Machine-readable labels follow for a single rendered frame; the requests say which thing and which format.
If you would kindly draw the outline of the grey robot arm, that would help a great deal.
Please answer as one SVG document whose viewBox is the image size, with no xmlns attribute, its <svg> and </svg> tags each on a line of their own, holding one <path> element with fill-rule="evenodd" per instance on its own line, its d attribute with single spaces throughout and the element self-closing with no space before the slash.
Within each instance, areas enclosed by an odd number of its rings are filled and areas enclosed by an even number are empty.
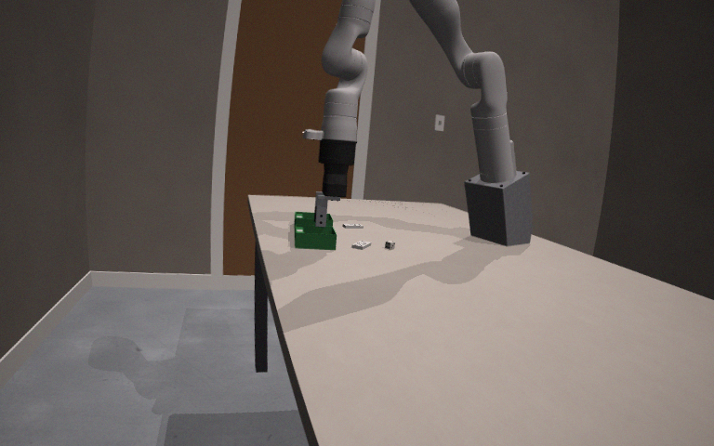
<svg viewBox="0 0 714 446">
<path fill-rule="evenodd" d="M 469 49 L 461 33 L 456 0 L 409 1 L 442 47 L 460 82 L 482 90 L 480 101 L 470 107 L 481 181 L 511 180 L 517 173 L 514 144 L 509 138 L 508 96 L 501 58 L 495 52 L 473 53 Z M 325 95 L 324 116 L 357 118 L 368 65 L 365 55 L 352 47 L 357 38 L 368 35 L 375 2 L 342 0 L 337 25 L 322 54 L 324 71 L 339 78 L 337 88 Z"/>
</svg>

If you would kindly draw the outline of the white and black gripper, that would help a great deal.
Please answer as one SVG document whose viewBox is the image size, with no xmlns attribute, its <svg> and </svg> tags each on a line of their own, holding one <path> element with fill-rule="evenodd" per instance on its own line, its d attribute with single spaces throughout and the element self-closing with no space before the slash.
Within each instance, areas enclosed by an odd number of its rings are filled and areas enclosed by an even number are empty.
<svg viewBox="0 0 714 446">
<path fill-rule="evenodd" d="M 356 135 L 357 119 L 337 115 L 325 115 L 321 131 L 306 129 L 303 132 L 303 138 L 321 140 L 319 163 L 325 164 L 323 192 L 316 191 L 315 227 L 326 227 L 328 200 L 340 201 L 340 197 L 346 197 L 348 169 L 354 165 Z"/>
</svg>

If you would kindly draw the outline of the green bin rack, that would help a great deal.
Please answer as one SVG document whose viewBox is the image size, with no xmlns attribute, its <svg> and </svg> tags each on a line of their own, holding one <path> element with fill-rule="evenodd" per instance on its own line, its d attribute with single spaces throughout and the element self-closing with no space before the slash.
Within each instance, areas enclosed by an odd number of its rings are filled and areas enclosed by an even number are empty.
<svg viewBox="0 0 714 446">
<path fill-rule="evenodd" d="M 336 250 L 337 234 L 333 218 L 326 216 L 326 227 L 315 227 L 314 213 L 295 212 L 295 248 Z"/>
</svg>

